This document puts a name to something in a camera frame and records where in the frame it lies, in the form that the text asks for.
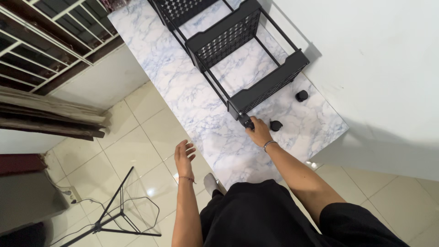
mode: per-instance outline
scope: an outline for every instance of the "hand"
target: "hand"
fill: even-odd
[[[187,140],[184,140],[175,147],[174,160],[179,176],[195,179],[191,165],[191,161],[195,158],[195,154],[191,155],[189,158],[187,157],[191,153],[195,152],[195,148],[190,149],[193,146],[194,144],[187,144]]]
[[[270,130],[262,119],[257,119],[255,116],[251,116],[250,119],[255,125],[255,130],[252,131],[250,128],[246,128],[245,132],[250,136],[256,145],[262,148],[268,141],[273,140]]]

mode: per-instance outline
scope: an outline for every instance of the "marble pattern surface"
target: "marble pattern surface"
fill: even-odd
[[[228,2],[233,8],[239,5],[239,0]],[[228,13],[226,5],[218,1],[180,29],[189,38]],[[236,182],[282,179],[270,157],[227,112],[146,0],[132,0],[128,6],[110,14],[109,19],[227,189]],[[261,25],[257,36],[282,64],[287,54]],[[211,70],[227,93],[233,95],[275,68],[275,63],[253,39]],[[301,90],[306,90],[309,98],[299,103],[294,95]],[[302,162],[349,128],[302,73],[248,114],[266,123],[270,118],[281,121],[284,126],[272,133],[274,140]]]

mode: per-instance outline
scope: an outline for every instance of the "silver bracelet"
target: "silver bracelet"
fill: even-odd
[[[267,145],[270,144],[270,143],[272,143],[272,142],[277,143],[277,142],[275,142],[275,141],[268,141],[268,142],[264,145],[264,151],[265,151],[265,152],[267,152],[267,150],[265,150],[265,148],[267,147]]]

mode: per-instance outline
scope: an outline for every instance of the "tile floor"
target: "tile floor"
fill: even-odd
[[[116,104],[107,114],[110,127],[105,138],[94,142],[64,140],[48,152],[48,172],[59,186],[74,186],[83,199],[92,198],[107,206],[128,170],[134,166],[125,183],[124,198],[148,196],[160,207],[157,224],[149,232],[160,232],[162,237],[99,232],[74,246],[168,247],[175,221],[178,183],[173,152],[176,144],[189,137],[151,82]],[[439,182],[347,167],[310,166],[346,201],[368,209],[411,246],[429,247],[439,243]],[[194,189],[201,211],[210,200],[202,181],[212,170],[199,153],[193,161],[193,169],[197,182]],[[118,207],[119,199],[113,204],[112,209]],[[151,228],[158,213],[145,198],[127,201],[125,209],[141,230]],[[89,201],[71,206],[52,218],[52,242],[94,223],[102,212],[99,204]],[[124,221],[117,223],[121,228],[129,228]],[[108,227],[118,229],[115,223]],[[78,234],[66,237],[54,246],[60,246]]]

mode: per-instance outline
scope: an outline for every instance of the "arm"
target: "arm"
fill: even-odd
[[[186,143],[187,140],[184,140],[175,147],[175,164],[180,177],[194,179],[191,161],[195,158],[195,154],[189,158],[187,156],[195,152],[195,148],[192,148],[194,144]],[[172,247],[201,247],[202,245],[201,222],[193,182],[187,178],[181,178],[178,182],[177,213],[172,236]]]
[[[263,147],[273,138],[267,125],[261,119],[254,116],[251,119],[255,130],[247,128],[245,132],[256,145]],[[319,175],[283,150],[277,143],[270,143],[266,151],[290,190],[306,208],[316,225],[319,225],[320,213],[325,206],[331,203],[346,202]]]

